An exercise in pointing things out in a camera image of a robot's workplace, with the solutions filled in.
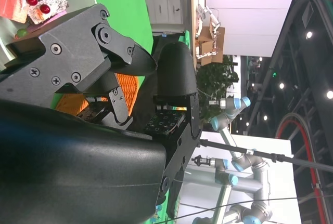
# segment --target white wall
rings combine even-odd
[[[224,143],[222,137],[219,133],[209,133],[203,132],[202,139],[208,139],[213,142]],[[287,156],[292,156],[291,154],[291,145],[289,140],[281,139],[271,139],[271,138],[259,138],[259,137],[250,137],[250,136],[241,136],[233,135],[237,145],[247,149],[258,149],[259,151],[268,152],[268,153],[280,153]],[[215,149],[211,147],[201,147],[196,148],[192,158],[201,155],[202,157],[216,157],[224,158],[231,161],[231,155],[228,151]],[[270,164],[270,187],[271,187],[271,196],[273,198],[281,197],[295,197],[296,189],[293,181],[293,170],[292,164],[289,163],[272,163]],[[187,166],[189,169],[204,170],[207,172],[214,173],[214,168],[200,166],[197,167],[194,162],[190,161]],[[249,177],[252,175],[251,169],[246,169],[244,172],[237,172],[232,165],[229,167],[229,173],[235,174],[240,177]],[[181,203],[200,206],[204,208],[215,207],[216,201],[219,195],[220,189],[217,187],[211,186],[202,186],[195,183],[187,183],[184,181],[183,187],[180,192]],[[236,203],[239,201],[248,201],[251,200],[251,197],[242,192],[233,191],[228,203]],[[300,224],[301,218],[299,214],[298,202],[297,200],[287,200],[287,201],[272,201],[271,207],[273,209],[273,217],[271,221],[284,224]],[[250,207],[251,203],[242,204],[245,207]],[[183,216],[190,213],[195,213],[201,209],[188,207],[180,205],[178,210],[178,216]],[[192,223],[195,217],[212,217],[213,212],[209,211],[199,215],[181,218],[177,220],[177,224],[189,224]]]
[[[206,0],[225,27],[224,54],[271,57],[291,1]]]

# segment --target black rod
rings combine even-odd
[[[316,169],[320,169],[320,170],[324,170],[324,171],[333,173],[333,166],[329,166],[329,165],[325,165],[325,164],[321,164],[321,163],[314,163],[314,162],[310,162],[310,161],[306,161],[306,160],[302,160],[302,159],[291,158],[291,157],[288,157],[288,156],[285,156],[282,154],[275,154],[275,153],[269,154],[269,153],[265,153],[265,152],[261,152],[261,151],[257,151],[257,150],[249,150],[249,149],[230,146],[230,145],[226,145],[226,144],[222,144],[222,143],[210,142],[210,141],[204,140],[204,139],[201,139],[200,142],[201,142],[201,145],[203,145],[205,147],[213,147],[213,148],[222,149],[222,150],[239,152],[242,154],[247,154],[249,151],[251,151],[251,153],[253,153],[253,155],[271,159],[274,163],[276,163],[276,161],[287,162],[287,163],[292,163],[292,164],[305,166],[305,167],[309,167],[309,168],[316,168]]]

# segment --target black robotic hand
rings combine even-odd
[[[0,73],[3,223],[140,223],[197,146],[195,73],[183,44],[161,54],[158,110],[146,133],[126,130],[131,118],[114,72],[146,75],[157,65],[107,16],[97,4],[9,45],[18,58]],[[43,107],[53,93],[84,93],[89,108],[75,117]]]

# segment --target orange basket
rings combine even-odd
[[[124,93],[129,115],[131,115],[137,92],[139,91],[139,80],[134,76],[122,74],[116,75],[119,85]],[[71,115],[78,115],[87,106],[88,102],[82,94],[64,94],[59,101],[56,110],[66,112]]]

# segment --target green plant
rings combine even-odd
[[[210,63],[198,69],[197,87],[199,91],[200,120],[208,123],[219,115],[222,110],[218,106],[210,106],[210,100],[220,100],[226,97],[226,90],[238,82],[236,72],[232,71],[233,59],[223,55],[223,63]]]

